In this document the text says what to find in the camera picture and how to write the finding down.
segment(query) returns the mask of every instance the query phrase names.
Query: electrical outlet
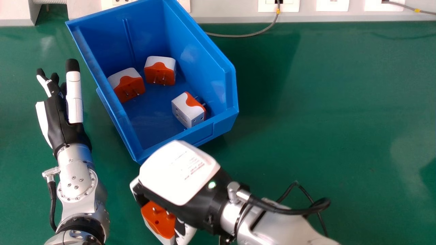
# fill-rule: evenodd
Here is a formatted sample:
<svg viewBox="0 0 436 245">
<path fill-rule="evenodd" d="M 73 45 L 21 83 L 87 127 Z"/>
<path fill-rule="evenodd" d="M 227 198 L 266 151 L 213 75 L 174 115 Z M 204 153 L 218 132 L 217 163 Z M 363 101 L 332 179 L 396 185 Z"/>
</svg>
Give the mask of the electrical outlet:
<svg viewBox="0 0 436 245">
<path fill-rule="evenodd" d="M 350 0 L 317 0 L 317 11 L 347 12 Z"/>
<path fill-rule="evenodd" d="M 391 2 L 405 4 L 405 0 L 390 0 Z M 404 10 L 403 7 L 382 3 L 382 0 L 365 0 L 365 11 L 398 11 L 401 12 Z"/>
<path fill-rule="evenodd" d="M 102 3 L 102 10 L 107 10 L 116 6 L 124 5 L 127 3 L 131 3 L 137 0 L 101 0 Z"/>
<path fill-rule="evenodd" d="M 186 10 L 186 12 L 191 12 L 191 0 L 177 0 L 180 5 Z"/>
<path fill-rule="evenodd" d="M 300 10 L 300 0 L 280 0 L 280 12 L 298 12 Z M 257 12 L 276 12 L 276 0 L 258 0 Z"/>
</svg>

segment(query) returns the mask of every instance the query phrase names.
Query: blue storage container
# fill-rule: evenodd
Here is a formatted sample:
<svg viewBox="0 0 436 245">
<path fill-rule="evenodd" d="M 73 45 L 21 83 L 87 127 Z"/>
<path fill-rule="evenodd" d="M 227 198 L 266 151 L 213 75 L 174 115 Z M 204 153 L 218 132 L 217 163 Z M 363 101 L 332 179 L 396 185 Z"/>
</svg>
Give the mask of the blue storage container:
<svg viewBox="0 0 436 245">
<path fill-rule="evenodd" d="M 235 67 L 176 0 L 139 0 L 66 24 L 139 164 L 172 140 L 199 146 L 232 128 L 239 112 Z M 145 84 L 145 94 L 121 104 L 107 77 L 134 67 L 145 79 L 143 68 L 151 55 L 177 60 L 176 85 Z M 184 91 L 204 101 L 208 112 L 190 129 L 171 112 L 171 100 Z"/>
</svg>

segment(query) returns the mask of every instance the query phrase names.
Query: corrugated white hose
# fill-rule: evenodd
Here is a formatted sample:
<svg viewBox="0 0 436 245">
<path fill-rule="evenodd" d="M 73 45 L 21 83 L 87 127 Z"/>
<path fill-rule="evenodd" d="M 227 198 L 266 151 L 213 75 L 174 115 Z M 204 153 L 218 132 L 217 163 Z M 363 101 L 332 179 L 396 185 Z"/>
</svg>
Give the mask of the corrugated white hose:
<svg viewBox="0 0 436 245">
<path fill-rule="evenodd" d="M 67 4 L 67 0 L 33 0 L 35 4 Z"/>
</svg>

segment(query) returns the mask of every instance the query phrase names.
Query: robotic hand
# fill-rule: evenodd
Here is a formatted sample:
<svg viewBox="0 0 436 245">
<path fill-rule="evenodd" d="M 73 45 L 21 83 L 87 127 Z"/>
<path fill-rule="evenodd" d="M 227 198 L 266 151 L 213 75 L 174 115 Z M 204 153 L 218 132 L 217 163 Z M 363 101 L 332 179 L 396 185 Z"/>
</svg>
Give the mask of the robotic hand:
<svg viewBox="0 0 436 245">
<path fill-rule="evenodd" d="M 66 61 L 66 83 L 59 76 L 48 79 L 42 69 L 36 78 L 48 99 L 36 103 L 42 134 L 53 149 L 58 167 L 42 173 L 51 197 L 50 225 L 56 232 L 45 245 L 103 245 L 109 235 L 107 192 L 94 170 L 91 142 L 83 127 L 82 88 L 77 60 Z M 56 188 L 55 175 L 59 174 Z M 55 225 L 56 196 L 62 202 L 62 218 Z"/>
<path fill-rule="evenodd" d="M 172 141 L 153 153 L 130 189 L 146 226 L 164 245 L 188 244 L 197 228 L 220 235 L 221 245 L 235 240 L 239 245 L 338 245 L 305 218 L 326 209 L 328 199 L 307 209 L 290 209 L 257 198 L 214 158 L 184 141 Z"/>
</svg>

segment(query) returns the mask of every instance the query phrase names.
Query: white wall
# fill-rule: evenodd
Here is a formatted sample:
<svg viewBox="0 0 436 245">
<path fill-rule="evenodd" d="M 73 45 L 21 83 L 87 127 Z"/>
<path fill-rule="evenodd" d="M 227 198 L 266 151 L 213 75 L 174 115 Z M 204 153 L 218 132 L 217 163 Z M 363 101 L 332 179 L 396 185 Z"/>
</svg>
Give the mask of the white wall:
<svg viewBox="0 0 436 245">
<path fill-rule="evenodd" d="M 406 0 L 406 5 L 436 12 L 436 0 Z M 271 22 L 274 13 L 258 13 L 258 0 L 191 0 L 198 23 Z M 316 0 L 300 0 L 298 13 L 281 13 L 279 22 L 436 20 L 436 16 L 402 12 L 365 12 L 364 0 L 350 0 L 348 12 L 316 12 Z"/>
</svg>

